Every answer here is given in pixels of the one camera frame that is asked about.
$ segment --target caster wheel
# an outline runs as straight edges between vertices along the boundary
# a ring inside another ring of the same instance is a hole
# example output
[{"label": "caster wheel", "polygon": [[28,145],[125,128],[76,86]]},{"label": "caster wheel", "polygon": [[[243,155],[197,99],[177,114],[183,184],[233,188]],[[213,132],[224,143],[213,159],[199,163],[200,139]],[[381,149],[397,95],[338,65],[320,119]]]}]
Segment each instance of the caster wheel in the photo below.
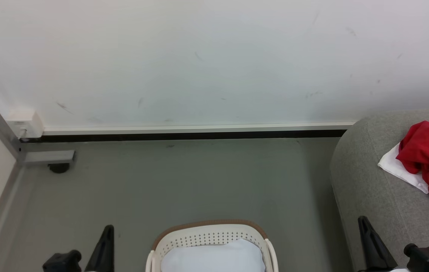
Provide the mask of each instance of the caster wheel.
[{"label": "caster wheel", "polygon": [[54,172],[56,174],[62,174],[67,172],[67,170],[70,168],[70,164],[51,164],[48,165],[51,172]]}]

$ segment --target power outlet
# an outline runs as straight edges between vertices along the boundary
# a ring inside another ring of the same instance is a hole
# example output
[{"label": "power outlet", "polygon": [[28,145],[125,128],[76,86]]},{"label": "power outlet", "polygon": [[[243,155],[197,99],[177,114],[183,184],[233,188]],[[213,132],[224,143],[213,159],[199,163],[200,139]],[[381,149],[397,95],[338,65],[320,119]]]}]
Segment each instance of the power outlet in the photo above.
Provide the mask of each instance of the power outlet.
[{"label": "power outlet", "polygon": [[6,123],[17,138],[40,138],[43,134],[43,123],[34,110],[16,110]]}]

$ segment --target sofa seam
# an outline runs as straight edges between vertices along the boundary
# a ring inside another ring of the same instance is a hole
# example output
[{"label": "sofa seam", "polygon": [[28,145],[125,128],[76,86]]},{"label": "sofa seam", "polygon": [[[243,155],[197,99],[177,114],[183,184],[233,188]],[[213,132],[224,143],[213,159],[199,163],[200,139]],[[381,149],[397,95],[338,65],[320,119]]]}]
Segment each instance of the sofa seam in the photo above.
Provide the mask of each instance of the sofa seam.
[{"label": "sofa seam", "polygon": [[[374,157],[377,159],[377,154],[376,154],[376,152],[375,152],[375,148],[374,148],[374,145],[373,145],[373,141],[372,141],[372,138],[370,137],[370,134],[369,134],[369,122],[367,122],[366,124],[365,124],[365,132],[366,132],[366,135],[367,135],[367,138],[369,139],[369,143],[370,143],[370,148],[372,149],[372,152],[373,152],[373,155],[374,155]],[[411,241],[411,237],[410,237],[410,235],[409,235],[409,231],[408,231],[408,229],[407,229],[407,224],[406,224],[406,220],[404,220],[404,218],[401,216],[401,211],[399,210],[399,207],[396,205],[396,197],[394,196],[394,192],[392,191],[392,189],[390,189],[390,187],[389,187],[389,181],[387,180],[387,177],[385,176],[385,175],[383,175],[383,177],[384,177],[384,181],[385,181],[385,183],[386,183],[386,187],[389,189],[389,191],[390,191],[390,194],[391,194],[391,202],[392,202],[392,204],[394,205],[394,208],[396,208],[396,212],[397,212],[397,216],[398,216],[398,218],[399,218],[399,220],[404,224],[404,232],[406,233],[406,238],[408,238],[408,241]]]}]

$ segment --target laundry basket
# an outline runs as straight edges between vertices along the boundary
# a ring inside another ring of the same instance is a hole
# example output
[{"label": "laundry basket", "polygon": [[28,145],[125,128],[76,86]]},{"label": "laundry basket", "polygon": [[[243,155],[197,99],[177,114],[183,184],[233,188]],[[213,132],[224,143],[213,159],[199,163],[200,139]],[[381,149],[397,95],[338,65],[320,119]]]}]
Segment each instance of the laundry basket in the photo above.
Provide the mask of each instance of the laundry basket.
[{"label": "laundry basket", "polygon": [[257,224],[247,220],[211,220],[182,224],[158,236],[147,257],[146,272],[161,272],[161,260],[175,247],[227,244],[238,239],[254,243],[265,263],[265,272],[278,272],[275,249]]}]

